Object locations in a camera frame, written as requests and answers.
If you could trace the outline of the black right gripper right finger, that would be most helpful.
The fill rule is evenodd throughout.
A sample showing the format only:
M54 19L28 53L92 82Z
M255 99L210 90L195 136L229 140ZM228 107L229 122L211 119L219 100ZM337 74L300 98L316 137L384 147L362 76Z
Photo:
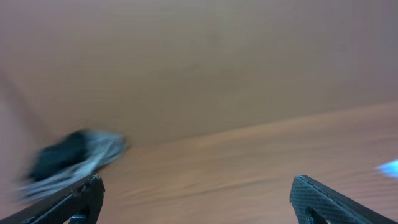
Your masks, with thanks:
M299 224L397 224L307 175L294 177L289 200Z

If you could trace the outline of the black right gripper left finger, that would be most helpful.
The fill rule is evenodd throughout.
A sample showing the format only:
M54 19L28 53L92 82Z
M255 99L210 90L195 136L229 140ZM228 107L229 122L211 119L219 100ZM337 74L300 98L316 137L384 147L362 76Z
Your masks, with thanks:
M1 220L1 224L96 224L104 201L102 178L88 175Z

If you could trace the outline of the light blue t-shirt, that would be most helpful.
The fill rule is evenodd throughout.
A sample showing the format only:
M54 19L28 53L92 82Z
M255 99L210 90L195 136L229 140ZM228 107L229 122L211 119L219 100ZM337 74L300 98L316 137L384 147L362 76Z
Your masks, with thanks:
M398 178L398 160L390 161L385 164L379 165L377 170L387 177Z

